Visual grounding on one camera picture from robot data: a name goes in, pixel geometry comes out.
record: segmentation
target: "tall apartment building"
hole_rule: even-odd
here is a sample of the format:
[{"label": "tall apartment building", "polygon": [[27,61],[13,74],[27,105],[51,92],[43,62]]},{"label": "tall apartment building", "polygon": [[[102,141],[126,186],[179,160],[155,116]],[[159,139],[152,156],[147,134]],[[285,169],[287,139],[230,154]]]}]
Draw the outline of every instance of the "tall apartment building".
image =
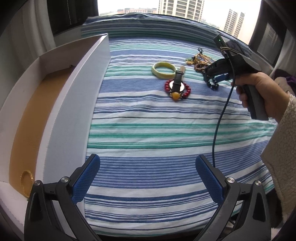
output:
[{"label": "tall apartment building", "polygon": [[238,17],[237,12],[229,9],[223,31],[237,38],[242,27],[243,21],[244,13],[241,12],[240,16]]},{"label": "tall apartment building", "polygon": [[200,21],[205,0],[159,0],[158,14]]}]

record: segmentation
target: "striped fabric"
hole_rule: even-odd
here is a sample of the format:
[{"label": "striped fabric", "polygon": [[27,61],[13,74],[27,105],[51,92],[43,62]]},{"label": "striped fabric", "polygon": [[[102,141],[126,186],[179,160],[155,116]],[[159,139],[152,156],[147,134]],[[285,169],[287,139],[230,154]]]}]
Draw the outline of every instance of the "striped fabric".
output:
[{"label": "striped fabric", "polygon": [[[188,99],[174,102],[165,80],[151,66],[185,63],[202,47],[217,60],[216,49],[181,40],[121,38],[110,40],[111,62],[102,82],[88,140],[87,156],[96,153],[101,168],[85,197],[85,216],[98,234],[156,236],[203,227],[215,212],[195,170],[195,158],[211,162],[213,135],[230,91],[206,86],[193,66],[186,66]],[[273,188],[260,153],[276,123],[251,120],[235,91],[216,141],[216,166],[225,176]]]},{"label": "striped fabric", "polygon": [[108,33],[116,37],[163,37],[187,40],[191,43],[216,47],[213,39],[221,34],[237,42],[247,56],[249,46],[219,29],[193,20],[149,13],[127,13],[102,17],[89,17],[81,27],[82,37]]}]

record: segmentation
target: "silver screw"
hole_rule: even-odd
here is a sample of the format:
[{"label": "silver screw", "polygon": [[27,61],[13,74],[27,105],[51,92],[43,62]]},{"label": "silver screw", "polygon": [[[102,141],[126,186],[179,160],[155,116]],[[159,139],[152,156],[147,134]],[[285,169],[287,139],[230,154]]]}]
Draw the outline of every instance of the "silver screw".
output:
[{"label": "silver screw", "polygon": [[37,180],[37,181],[34,182],[34,185],[35,185],[35,186],[39,186],[40,183],[41,183],[41,181],[40,181],[40,180]]},{"label": "silver screw", "polygon": [[69,181],[68,177],[62,177],[61,178],[61,182],[66,183],[67,181]]},{"label": "silver screw", "polygon": [[235,179],[233,177],[228,177],[227,182],[234,183]]},{"label": "silver screw", "polygon": [[256,181],[255,181],[255,184],[256,184],[257,186],[261,186],[261,185],[262,185],[262,183],[261,183],[259,180],[256,180]]}]

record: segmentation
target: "pale green bangle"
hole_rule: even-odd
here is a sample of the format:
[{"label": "pale green bangle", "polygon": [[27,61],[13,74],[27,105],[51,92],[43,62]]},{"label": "pale green bangle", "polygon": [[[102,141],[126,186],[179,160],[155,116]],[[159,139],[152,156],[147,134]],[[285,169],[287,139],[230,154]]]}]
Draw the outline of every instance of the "pale green bangle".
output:
[{"label": "pale green bangle", "polygon": [[[160,73],[156,70],[156,68],[158,68],[158,67],[166,67],[166,68],[173,70],[174,72],[172,74]],[[158,62],[156,64],[153,64],[151,71],[157,78],[165,79],[165,80],[172,80],[176,75],[176,73],[175,73],[176,67],[170,63],[167,63],[167,62]]]}]

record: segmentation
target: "human hand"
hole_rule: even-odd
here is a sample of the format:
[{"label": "human hand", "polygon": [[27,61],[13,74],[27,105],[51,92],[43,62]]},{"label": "human hand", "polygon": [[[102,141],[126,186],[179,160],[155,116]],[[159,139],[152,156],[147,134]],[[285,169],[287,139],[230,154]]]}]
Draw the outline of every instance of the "human hand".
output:
[{"label": "human hand", "polygon": [[254,85],[264,99],[265,111],[268,117],[274,118],[279,123],[289,103],[289,95],[285,93],[267,74],[258,72],[256,74],[244,74],[236,77],[235,85],[239,100],[244,108],[248,107],[248,97],[243,93],[241,86]]}]

